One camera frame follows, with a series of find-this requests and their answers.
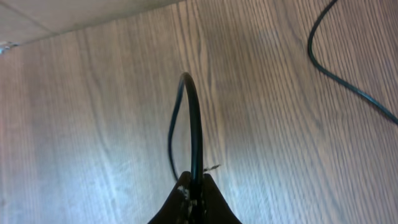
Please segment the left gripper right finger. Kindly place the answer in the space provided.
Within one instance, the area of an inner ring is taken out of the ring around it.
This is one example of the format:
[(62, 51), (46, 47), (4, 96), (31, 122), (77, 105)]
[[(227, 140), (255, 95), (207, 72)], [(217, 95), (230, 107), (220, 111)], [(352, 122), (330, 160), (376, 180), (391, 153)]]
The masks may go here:
[(241, 224), (210, 174), (203, 176), (203, 201), (205, 224)]

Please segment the black usb cable removed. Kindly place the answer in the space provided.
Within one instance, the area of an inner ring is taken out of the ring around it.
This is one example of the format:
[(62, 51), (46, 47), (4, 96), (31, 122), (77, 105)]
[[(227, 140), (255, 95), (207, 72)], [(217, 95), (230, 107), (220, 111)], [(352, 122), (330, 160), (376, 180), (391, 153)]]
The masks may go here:
[(320, 64), (320, 62), (316, 59), (314, 53), (313, 53), (313, 40), (315, 33), (318, 29), (318, 26), (321, 24), (321, 21), (323, 18), (326, 16), (326, 14), (329, 12), (329, 10), (337, 3), (337, 0), (331, 0), (326, 7), (322, 10), (322, 12), (319, 14), (317, 17), (316, 21), (314, 22), (308, 39), (307, 39), (307, 55), (312, 63), (312, 65), (322, 74), (324, 74), (326, 77), (332, 79), (334, 82), (337, 82), (337, 84), (343, 86), (347, 90), (351, 91), (355, 95), (359, 96), (362, 98), (364, 101), (366, 101), (369, 105), (371, 105), (375, 110), (377, 110), (383, 117), (388, 119), (390, 122), (394, 123), (397, 125), (397, 117), (390, 112), (384, 105), (382, 105), (380, 102), (378, 102), (376, 99), (374, 99), (371, 95), (367, 94), (366, 92), (360, 90), (358, 87), (348, 83), (346, 80), (338, 77), (337, 75), (333, 74), (331, 71), (327, 70), (324, 66)]

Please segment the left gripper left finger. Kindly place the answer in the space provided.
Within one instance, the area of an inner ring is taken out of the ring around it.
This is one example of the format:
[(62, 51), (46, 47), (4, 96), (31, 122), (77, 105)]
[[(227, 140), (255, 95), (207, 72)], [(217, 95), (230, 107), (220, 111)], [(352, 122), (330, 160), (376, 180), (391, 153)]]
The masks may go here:
[(160, 210), (148, 224), (189, 223), (191, 173), (185, 171), (179, 177)]

